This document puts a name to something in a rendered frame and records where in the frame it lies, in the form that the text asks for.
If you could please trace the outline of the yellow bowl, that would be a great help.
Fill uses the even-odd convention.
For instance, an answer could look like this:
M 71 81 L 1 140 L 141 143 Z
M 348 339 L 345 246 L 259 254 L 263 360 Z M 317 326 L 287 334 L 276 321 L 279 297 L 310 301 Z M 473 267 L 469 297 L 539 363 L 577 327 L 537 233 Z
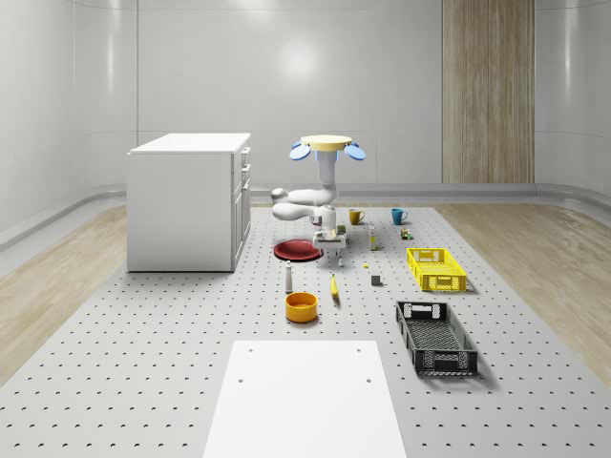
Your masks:
M 285 297 L 285 316 L 295 323 L 307 323 L 318 315 L 317 298 L 307 292 L 293 292 Z

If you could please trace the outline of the red plate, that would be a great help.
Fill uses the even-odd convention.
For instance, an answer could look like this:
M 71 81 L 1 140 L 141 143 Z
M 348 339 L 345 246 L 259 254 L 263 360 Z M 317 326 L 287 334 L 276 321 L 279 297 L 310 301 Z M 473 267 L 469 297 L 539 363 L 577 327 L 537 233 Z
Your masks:
M 281 260 L 306 262 L 319 259 L 323 250 L 315 248 L 308 239 L 290 239 L 274 246 L 274 255 Z

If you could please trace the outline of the drone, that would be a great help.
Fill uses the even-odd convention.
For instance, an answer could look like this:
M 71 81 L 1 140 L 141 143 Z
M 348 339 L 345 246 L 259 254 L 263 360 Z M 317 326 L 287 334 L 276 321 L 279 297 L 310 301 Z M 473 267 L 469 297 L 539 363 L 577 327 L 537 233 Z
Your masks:
M 292 160 L 301 160 L 310 152 L 338 152 L 344 151 L 347 156 L 355 160 L 364 160 L 366 153 L 349 136 L 344 135 L 307 135 L 291 147 L 289 157 Z

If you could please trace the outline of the dark grey basket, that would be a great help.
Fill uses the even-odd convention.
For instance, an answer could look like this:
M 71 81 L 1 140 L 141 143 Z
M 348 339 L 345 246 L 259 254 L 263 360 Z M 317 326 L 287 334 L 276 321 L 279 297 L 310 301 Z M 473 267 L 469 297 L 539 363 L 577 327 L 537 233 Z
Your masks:
M 416 372 L 477 372 L 476 347 L 446 303 L 397 301 L 395 319 Z

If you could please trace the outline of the white board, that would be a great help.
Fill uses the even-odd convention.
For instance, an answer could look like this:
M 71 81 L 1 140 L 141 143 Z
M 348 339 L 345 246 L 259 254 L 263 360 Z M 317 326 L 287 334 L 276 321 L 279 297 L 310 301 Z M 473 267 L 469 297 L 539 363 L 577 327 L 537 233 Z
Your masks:
M 376 342 L 234 342 L 203 458 L 406 458 Z

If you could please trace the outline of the yellow basket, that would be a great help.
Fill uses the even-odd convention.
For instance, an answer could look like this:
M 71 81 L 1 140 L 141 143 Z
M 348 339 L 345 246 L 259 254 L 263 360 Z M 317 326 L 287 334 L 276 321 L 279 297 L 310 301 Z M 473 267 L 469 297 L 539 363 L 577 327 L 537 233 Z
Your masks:
M 466 290 L 466 273 L 445 248 L 408 248 L 407 264 L 423 291 Z

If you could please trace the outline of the white cabinet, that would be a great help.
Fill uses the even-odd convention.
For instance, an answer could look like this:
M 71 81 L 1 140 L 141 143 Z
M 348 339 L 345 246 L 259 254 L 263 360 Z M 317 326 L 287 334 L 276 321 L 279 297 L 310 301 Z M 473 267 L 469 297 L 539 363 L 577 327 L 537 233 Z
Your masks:
M 248 133 L 168 134 L 127 155 L 127 268 L 229 272 L 249 230 Z

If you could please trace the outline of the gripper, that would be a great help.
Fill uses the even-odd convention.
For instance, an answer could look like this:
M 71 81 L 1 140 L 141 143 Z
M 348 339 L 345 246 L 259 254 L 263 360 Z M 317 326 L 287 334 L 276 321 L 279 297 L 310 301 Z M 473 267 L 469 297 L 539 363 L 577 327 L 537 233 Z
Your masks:
M 337 235 L 333 239 L 326 239 L 322 234 L 315 234 L 312 240 L 314 248 L 323 250 L 334 250 L 336 254 L 346 247 L 345 235 Z

